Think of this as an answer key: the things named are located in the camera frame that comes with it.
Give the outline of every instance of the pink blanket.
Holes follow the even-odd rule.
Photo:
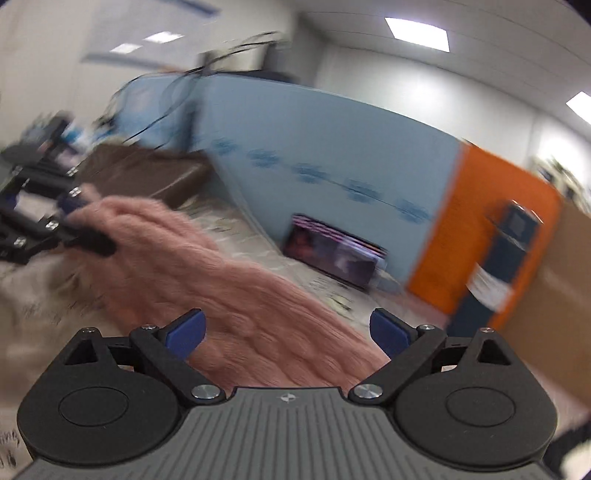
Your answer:
[[[125,333],[164,326],[191,308],[205,312],[206,339],[190,364],[227,392],[338,385],[346,393],[388,360],[312,296],[254,263],[226,258],[159,202],[107,197],[71,219],[118,244],[107,259],[71,255]]]

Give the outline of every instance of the metal screw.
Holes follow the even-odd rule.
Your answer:
[[[82,189],[80,187],[75,187],[70,190],[70,193],[68,193],[68,195],[74,199],[74,198],[78,197],[78,195],[81,193],[82,193]]]
[[[213,400],[221,394],[222,391],[218,387],[210,384],[198,385],[191,390],[191,395],[198,400]]]
[[[24,247],[26,244],[27,244],[27,239],[26,239],[26,238],[24,238],[23,236],[20,236],[20,237],[18,237],[18,238],[17,238],[17,239],[14,241],[14,243],[13,243],[13,245],[14,245],[16,248],[22,248],[22,247]]]
[[[378,398],[381,397],[384,393],[382,387],[378,385],[373,385],[371,383],[365,383],[362,385],[357,385],[353,389],[353,393],[357,395],[359,398]]]
[[[47,228],[48,230],[54,231],[59,226],[60,226],[60,224],[58,222],[56,222],[55,220],[51,220],[50,222],[47,223],[45,228]]]

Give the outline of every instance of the blue partition wall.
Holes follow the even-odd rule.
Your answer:
[[[241,191],[280,242],[304,213],[388,250],[388,272],[413,272],[462,143],[407,117],[296,85],[205,80],[194,149]]]

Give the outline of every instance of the white ceiling panel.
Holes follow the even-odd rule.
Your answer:
[[[335,43],[432,64],[537,106],[591,140],[566,102],[591,94],[591,26],[563,0],[293,0]],[[450,53],[394,39],[384,17],[448,32]]]

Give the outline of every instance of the orange partition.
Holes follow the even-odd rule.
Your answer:
[[[491,325],[499,328],[529,285],[560,216],[562,198],[529,172],[466,145],[446,205],[408,289],[444,313],[452,314],[466,294],[476,263],[488,253],[496,229],[491,217],[509,201],[534,211],[543,224],[513,282],[514,295]]]

